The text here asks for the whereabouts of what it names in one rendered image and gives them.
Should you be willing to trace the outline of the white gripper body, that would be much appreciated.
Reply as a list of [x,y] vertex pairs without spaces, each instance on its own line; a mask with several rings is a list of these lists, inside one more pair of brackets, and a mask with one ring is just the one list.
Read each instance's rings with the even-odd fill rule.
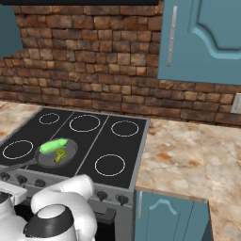
[[27,190],[23,187],[12,184],[0,184],[0,191],[9,193],[13,205],[18,205],[27,197]]

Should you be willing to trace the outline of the green corn cob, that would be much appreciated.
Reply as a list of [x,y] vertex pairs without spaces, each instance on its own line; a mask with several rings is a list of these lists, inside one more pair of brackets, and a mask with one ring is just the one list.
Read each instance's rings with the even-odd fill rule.
[[68,142],[67,138],[59,138],[48,141],[40,146],[40,153],[53,153],[56,149],[63,148]]

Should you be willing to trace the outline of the yellow green broccoli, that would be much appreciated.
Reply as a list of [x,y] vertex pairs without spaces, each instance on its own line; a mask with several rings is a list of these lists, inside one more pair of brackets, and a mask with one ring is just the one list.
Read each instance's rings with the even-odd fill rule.
[[54,162],[58,164],[62,158],[65,158],[67,156],[67,151],[64,148],[56,149],[55,154],[56,158],[54,159]]

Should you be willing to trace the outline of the dark grey frying pan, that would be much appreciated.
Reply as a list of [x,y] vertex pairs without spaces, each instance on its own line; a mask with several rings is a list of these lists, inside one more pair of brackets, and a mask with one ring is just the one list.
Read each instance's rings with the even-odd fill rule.
[[45,169],[62,168],[63,166],[69,164],[73,160],[74,156],[77,154],[78,146],[72,139],[68,139],[67,144],[63,148],[67,151],[67,156],[65,158],[62,158],[58,164],[54,162],[54,159],[56,158],[55,152],[42,154],[40,153],[40,147],[38,147],[35,151],[35,155],[33,159],[24,163],[9,166],[7,168],[2,169],[2,171],[10,172],[16,169],[20,169],[20,168],[35,165],[35,164]]

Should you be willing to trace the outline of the black and grey stove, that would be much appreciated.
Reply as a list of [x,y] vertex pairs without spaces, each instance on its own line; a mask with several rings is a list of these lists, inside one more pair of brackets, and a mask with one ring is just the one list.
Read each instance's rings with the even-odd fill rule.
[[[148,128],[149,121],[143,118],[42,107],[0,143],[0,173],[33,159],[45,142],[72,139],[78,151],[69,164],[55,169],[26,166],[8,172],[7,182],[20,185],[17,177],[23,175],[27,178],[23,186],[33,196],[49,185],[86,174],[94,183],[94,194],[88,201],[94,213],[116,210],[111,225],[98,222],[109,233],[99,233],[97,240],[134,241],[135,184]],[[46,186],[35,186],[37,179]],[[99,200],[99,190],[108,195],[106,200]],[[129,201],[121,206],[118,195]]]

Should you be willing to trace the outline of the blue base cupboard door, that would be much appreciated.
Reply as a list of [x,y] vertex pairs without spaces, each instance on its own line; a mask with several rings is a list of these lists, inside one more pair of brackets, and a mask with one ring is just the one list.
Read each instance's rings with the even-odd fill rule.
[[135,241],[212,241],[207,203],[142,192]]

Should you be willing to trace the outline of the blue wall cupboard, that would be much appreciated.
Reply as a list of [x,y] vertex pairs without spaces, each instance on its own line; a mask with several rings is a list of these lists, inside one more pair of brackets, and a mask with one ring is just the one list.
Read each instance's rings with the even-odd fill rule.
[[13,7],[0,5],[0,58],[23,49]]

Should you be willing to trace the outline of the blue wall cupboard door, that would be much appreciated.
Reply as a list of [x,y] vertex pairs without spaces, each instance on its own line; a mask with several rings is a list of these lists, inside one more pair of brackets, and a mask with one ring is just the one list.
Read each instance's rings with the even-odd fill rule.
[[[168,67],[173,6],[178,9]],[[241,0],[164,0],[157,77],[241,85]]]

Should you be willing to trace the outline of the white wall socket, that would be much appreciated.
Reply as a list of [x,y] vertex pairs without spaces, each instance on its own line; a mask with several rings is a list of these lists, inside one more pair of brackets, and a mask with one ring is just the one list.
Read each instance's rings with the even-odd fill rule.
[[241,93],[235,94],[231,112],[234,114],[241,114]]

